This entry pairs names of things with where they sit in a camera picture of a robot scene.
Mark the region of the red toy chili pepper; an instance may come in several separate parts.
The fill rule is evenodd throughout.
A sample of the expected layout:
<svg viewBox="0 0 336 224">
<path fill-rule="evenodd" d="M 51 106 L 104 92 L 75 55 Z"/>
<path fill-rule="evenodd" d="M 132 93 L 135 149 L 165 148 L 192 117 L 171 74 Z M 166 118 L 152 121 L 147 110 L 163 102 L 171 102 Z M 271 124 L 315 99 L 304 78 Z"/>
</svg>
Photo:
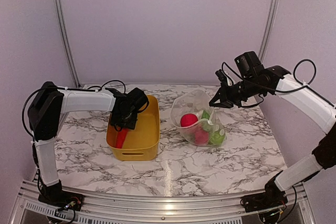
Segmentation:
<svg viewBox="0 0 336 224">
<path fill-rule="evenodd" d="M 121 129 L 116 138 L 116 145 L 115 148 L 122 148 L 124 145 L 124 142 L 126 140 L 127 134 L 129 132 L 129 129 Z"/>
</svg>

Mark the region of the green toy bitter gourd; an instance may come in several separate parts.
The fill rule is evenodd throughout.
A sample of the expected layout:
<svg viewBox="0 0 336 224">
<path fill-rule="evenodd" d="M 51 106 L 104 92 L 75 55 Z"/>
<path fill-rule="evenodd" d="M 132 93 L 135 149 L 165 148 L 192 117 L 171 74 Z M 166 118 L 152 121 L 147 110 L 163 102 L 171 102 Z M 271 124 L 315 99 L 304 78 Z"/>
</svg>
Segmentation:
<svg viewBox="0 0 336 224">
<path fill-rule="evenodd" d="M 207 131 L 207 132 L 210 132 L 212 130 L 212 122 L 210 120 L 210 114 L 206 111 L 206 110 L 203 110 L 203 113 L 202 113 L 202 116 L 201 116 L 201 119 L 204 121 L 202 122 L 202 128 L 203 130 Z"/>
</svg>

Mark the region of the yellow plastic basket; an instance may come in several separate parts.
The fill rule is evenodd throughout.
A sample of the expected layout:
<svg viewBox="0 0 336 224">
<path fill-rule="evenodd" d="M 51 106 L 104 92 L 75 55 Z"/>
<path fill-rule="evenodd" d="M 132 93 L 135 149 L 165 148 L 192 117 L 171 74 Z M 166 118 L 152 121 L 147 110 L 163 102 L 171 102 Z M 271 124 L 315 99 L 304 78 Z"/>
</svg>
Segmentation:
<svg viewBox="0 0 336 224">
<path fill-rule="evenodd" d="M 160 113 L 157 98 L 147 96 L 149 106 L 138 114 L 134 130 L 129 130 L 122 148 L 115 148 L 118 131 L 107 128 L 106 141 L 113 155 L 120 161 L 150 161 L 156 158 L 160 142 Z"/>
</svg>

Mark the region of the clear polka dot zip bag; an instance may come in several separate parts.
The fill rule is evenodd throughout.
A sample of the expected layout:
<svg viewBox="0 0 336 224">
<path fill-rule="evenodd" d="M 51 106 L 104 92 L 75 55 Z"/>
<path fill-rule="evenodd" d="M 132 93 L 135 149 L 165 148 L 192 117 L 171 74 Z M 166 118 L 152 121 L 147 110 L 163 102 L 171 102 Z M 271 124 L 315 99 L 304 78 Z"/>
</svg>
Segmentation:
<svg viewBox="0 0 336 224">
<path fill-rule="evenodd" d="M 196 146 L 219 147 L 226 139 L 224 126 L 215 110 L 209 106 L 210 97 L 194 90 L 175 99 L 170 118 L 181 136 Z"/>
</svg>

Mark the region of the green toy apple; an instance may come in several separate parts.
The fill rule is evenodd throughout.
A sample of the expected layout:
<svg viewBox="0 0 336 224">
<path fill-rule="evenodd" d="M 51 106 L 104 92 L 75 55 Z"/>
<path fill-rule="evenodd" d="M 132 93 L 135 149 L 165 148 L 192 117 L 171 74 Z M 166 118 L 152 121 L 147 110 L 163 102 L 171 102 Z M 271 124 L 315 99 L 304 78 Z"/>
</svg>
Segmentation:
<svg viewBox="0 0 336 224">
<path fill-rule="evenodd" d="M 225 139 L 225 131 L 220 130 L 213 132 L 209 137 L 209 144 L 210 145 L 221 145 Z"/>
</svg>

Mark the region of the red toy apple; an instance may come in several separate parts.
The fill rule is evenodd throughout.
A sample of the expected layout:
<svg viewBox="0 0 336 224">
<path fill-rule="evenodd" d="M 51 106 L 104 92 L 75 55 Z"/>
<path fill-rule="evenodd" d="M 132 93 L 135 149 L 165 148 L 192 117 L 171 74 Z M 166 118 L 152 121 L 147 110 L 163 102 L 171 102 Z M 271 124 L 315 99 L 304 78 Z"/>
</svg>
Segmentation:
<svg viewBox="0 0 336 224">
<path fill-rule="evenodd" d="M 181 127 L 189 127 L 198 122 L 198 117 L 193 113 L 187 113 L 180 119 Z"/>
</svg>

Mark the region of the red toy pomegranate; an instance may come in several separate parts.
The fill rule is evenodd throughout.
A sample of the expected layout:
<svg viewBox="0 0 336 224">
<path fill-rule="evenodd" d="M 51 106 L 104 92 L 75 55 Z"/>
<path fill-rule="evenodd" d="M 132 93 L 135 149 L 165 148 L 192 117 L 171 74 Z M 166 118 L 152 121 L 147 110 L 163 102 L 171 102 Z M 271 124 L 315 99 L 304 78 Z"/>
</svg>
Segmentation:
<svg viewBox="0 0 336 224">
<path fill-rule="evenodd" d="M 207 145 L 209 141 L 209 133 L 202 129 L 195 132 L 195 141 L 194 143 L 199 146 Z"/>
</svg>

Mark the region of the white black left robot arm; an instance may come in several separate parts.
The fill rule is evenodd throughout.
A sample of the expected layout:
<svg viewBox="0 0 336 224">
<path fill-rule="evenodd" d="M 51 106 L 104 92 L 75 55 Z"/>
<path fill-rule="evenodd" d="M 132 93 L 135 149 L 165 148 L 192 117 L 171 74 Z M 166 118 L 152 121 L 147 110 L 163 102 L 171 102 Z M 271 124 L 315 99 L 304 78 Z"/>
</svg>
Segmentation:
<svg viewBox="0 0 336 224">
<path fill-rule="evenodd" d="M 110 114 L 107 132 L 118 134 L 128 130 L 124 144 L 138 146 L 145 159 L 147 149 L 157 150 L 160 140 L 158 102 L 143 90 L 134 88 L 120 92 L 115 88 L 75 89 L 58 87 L 48 81 L 31 95 L 33 102 L 22 112 L 28 115 L 28 134 L 33 138 L 33 156 L 45 196 L 54 205 L 66 202 L 66 193 L 59 179 L 55 141 L 62 114 L 80 111 L 102 111 Z"/>
</svg>

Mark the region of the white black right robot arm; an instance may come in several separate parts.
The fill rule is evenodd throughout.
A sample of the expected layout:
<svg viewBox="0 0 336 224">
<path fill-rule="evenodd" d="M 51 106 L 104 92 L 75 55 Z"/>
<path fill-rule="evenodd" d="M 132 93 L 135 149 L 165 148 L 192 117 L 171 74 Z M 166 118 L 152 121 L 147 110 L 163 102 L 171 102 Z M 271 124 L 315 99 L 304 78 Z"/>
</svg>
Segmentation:
<svg viewBox="0 0 336 224">
<path fill-rule="evenodd" d="M 273 94 L 281 100 L 272 109 L 267 102 L 264 112 L 276 131 L 280 148 L 288 157 L 290 148 L 298 150 L 304 143 L 312 148 L 306 156 L 292 160 L 292 165 L 277 175 L 260 203 L 271 207 L 285 191 L 298 182 L 314 176 L 322 169 L 335 166 L 335 107 L 312 91 L 308 85 L 298 83 L 293 75 L 280 66 L 259 69 L 236 84 L 228 85 L 222 70 L 217 71 L 221 81 L 219 90 L 211 101 L 221 108 L 241 107 L 255 95 Z"/>
</svg>

